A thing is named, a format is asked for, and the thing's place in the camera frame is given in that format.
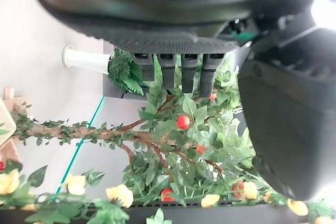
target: red berry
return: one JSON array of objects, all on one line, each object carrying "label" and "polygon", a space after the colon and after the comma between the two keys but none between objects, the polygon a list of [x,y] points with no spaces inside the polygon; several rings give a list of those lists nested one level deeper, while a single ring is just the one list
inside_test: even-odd
[{"label": "red berry", "polygon": [[217,94],[216,94],[216,93],[212,93],[212,94],[210,95],[209,99],[210,99],[211,101],[217,99]]},{"label": "red berry", "polygon": [[205,152],[206,147],[200,144],[196,145],[197,152],[203,154]]},{"label": "red berry", "polygon": [[0,161],[0,170],[4,170],[5,169],[5,163]]},{"label": "red berry", "polygon": [[242,200],[244,198],[244,182],[243,181],[238,181],[235,185],[232,187],[232,191],[236,191],[233,194],[237,199]]},{"label": "red berry", "polygon": [[166,188],[161,192],[161,201],[162,202],[175,202],[175,199],[173,199],[170,195],[174,191],[170,188]]},{"label": "red berry", "polygon": [[181,115],[177,119],[177,127],[186,130],[189,127],[190,119],[187,115]]}]

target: black device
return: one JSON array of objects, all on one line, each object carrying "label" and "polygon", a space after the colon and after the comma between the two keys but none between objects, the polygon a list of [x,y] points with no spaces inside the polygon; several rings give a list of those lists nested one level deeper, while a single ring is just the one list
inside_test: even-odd
[{"label": "black device", "polygon": [[313,197],[336,180],[336,32],[318,28],[314,0],[39,0],[73,29],[134,54],[153,80],[153,54],[165,88],[182,54],[183,91],[192,91],[203,55],[207,97],[225,53],[247,42],[239,74],[254,166],[278,192]]}]

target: yellow flower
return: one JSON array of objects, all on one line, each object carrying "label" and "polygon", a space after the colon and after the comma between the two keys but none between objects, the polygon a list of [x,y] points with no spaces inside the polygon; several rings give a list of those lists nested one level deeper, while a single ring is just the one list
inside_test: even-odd
[{"label": "yellow flower", "polygon": [[315,219],[315,224],[332,224],[332,220],[326,216],[320,216]]},{"label": "yellow flower", "polygon": [[300,216],[306,216],[308,214],[308,207],[302,201],[295,201],[292,199],[287,200],[287,205],[294,213]]},{"label": "yellow flower", "polygon": [[218,194],[208,194],[201,200],[202,207],[212,207],[219,201],[220,196]]},{"label": "yellow flower", "polygon": [[65,184],[68,185],[69,193],[73,195],[83,195],[85,193],[85,176],[72,176],[67,177]]},{"label": "yellow flower", "polygon": [[0,174],[0,194],[6,195],[14,192],[20,184],[18,169],[12,170],[10,174]]},{"label": "yellow flower", "polygon": [[253,182],[244,182],[244,196],[247,199],[256,199],[258,196],[257,185]]},{"label": "yellow flower", "polygon": [[109,200],[119,200],[123,207],[129,208],[133,203],[133,193],[126,185],[119,185],[106,189]]},{"label": "yellow flower", "polygon": [[35,211],[36,207],[35,207],[35,204],[28,204],[28,205],[25,205],[24,207],[21,207],[21,210]]},{"label": "yellow flower", "polygon": [[271,191],[267,191],[264,195],[264,197],[262,198],[267,204],[271,204],[272,201],[272,192]]}]

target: white tube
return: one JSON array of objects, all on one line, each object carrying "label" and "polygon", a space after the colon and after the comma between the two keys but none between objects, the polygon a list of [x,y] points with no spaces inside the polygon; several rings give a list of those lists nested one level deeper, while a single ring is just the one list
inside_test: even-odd
[{"label": "white tube", "polygon": [[110,57],[111,55],[77,51],[72,45],[67,45],[62,55],[63,63],[68,68],[75,66],[104,74],[108,74]]}]

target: black plastic object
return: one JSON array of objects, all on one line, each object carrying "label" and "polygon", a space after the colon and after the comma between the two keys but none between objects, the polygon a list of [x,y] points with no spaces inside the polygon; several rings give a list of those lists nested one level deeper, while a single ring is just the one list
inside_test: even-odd
[{"label": "black plastic object", "polygon": [[39,0],[61,22],[125,51],[222,54],[238,43],[218,35],[228,21],[277,19],[314,0]]},{"label": "black plastic object", "polygon": [[254,166],[292,199],[336,181],[335,41],[336,31],[301,15],[253,44],[238,76]]},{"label": "black plastic object", "polygon": [[225,54],[203,55],[203,65],[199,94],[201,97],[209,97],[214,86],[216,69],[223,63]]},{"label": "black plastic object", "polygon": [[152,54],[133,54],[134,60],[141,66],[144,81],[154,81],[154,61]]},{"label": "black plastic object", "polygon": [[201,55],[181,55],[182,61],[182,92],[192,93],[194,88],[194,76],[199,64]]},{"label": "black plastic object", "polygon": [[176,55],[161,54],[161,55],[158,55],[157,58],[161,65],[163,88],[173,89],[175,86]]},{"label": "black plastic object", "polygon": [[[138,205],[126,209],[130,216],[129,224],[146,223],[146,218],[155,215],[161,207],[164,219],[172,220],[178,224],[284,224],[284,223],[306,223],[307,217],[295,215],[287,206],[274,207],[271,205],[256,206],[231,206],[226,202],[219,202],[219,207],[201,208],[199,203],[183,207],[174,202],[154,202],[147,206]],[[25,224],[24,220],[32,215],[31,211],[24,210],[1,210],[0,220],[5,224]],[[88,220],[74,220],[71,224],[86,224]]]}]

